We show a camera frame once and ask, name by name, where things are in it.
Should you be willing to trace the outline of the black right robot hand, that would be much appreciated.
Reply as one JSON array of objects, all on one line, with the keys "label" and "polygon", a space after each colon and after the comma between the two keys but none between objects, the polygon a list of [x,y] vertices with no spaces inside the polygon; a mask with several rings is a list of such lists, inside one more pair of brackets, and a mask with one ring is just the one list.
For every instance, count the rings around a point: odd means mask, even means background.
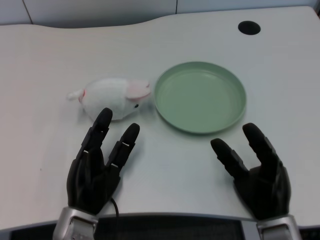
[{"label": "black right robot hand", "polygon": [[269,139],[255,124],[247,123],[242,130],[260,166],[247,169],[236,151],[220,138],[210,142],[217,159],[233,178],[237,196],[256,220],[287,215],[291,200],[287,169]]}]

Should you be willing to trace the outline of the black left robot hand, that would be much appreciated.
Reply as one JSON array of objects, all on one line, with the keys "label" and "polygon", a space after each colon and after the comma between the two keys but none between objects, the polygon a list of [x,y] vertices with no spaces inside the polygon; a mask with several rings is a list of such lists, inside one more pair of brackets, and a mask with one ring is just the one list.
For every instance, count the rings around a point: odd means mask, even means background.
[{"label": "black left robot hand", "polygon": [[68,206],[92,215],[97,215],[112,199],[121,180],[120,172],[140,132],[138,124],[131,124],[115,143],[105,162],[101,146],[112,116],[112,111],[107,107],[99,113],[84,137],[67,177]]}]

